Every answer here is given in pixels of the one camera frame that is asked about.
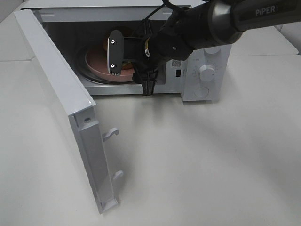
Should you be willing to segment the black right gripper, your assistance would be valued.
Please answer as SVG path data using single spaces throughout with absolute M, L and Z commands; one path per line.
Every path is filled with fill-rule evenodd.
M 147 57 L 145 50 L 148 38 L 153 34 L 153 26 L 150 20 L 143 20 L 129 37 L 124 37 L 119 30 L 114 30 L 108 37 L 107 68 L 114 76 L 120 76 L 125 59 L 131 63 L 134 72 L 132 79 L 141 84 L 143 96 L 151 96 L 158 78 L 158 65 Z

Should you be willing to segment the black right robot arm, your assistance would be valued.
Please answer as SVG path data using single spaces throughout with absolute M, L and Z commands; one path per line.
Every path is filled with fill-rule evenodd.
M 184 61 L 194 50 L 233 44 L 247 30 L 301 19 L 298 0 L 207 0 L 193 8 L 165 0 L 163 6 L 173 12 L 159 30 L 142 37 L 114 30 L 108 37 L 108 72 L 118 76 L 122 65 L 131 63 L 133 80 L 145 96 L 154 92 L 158 67 L 170 60 Z

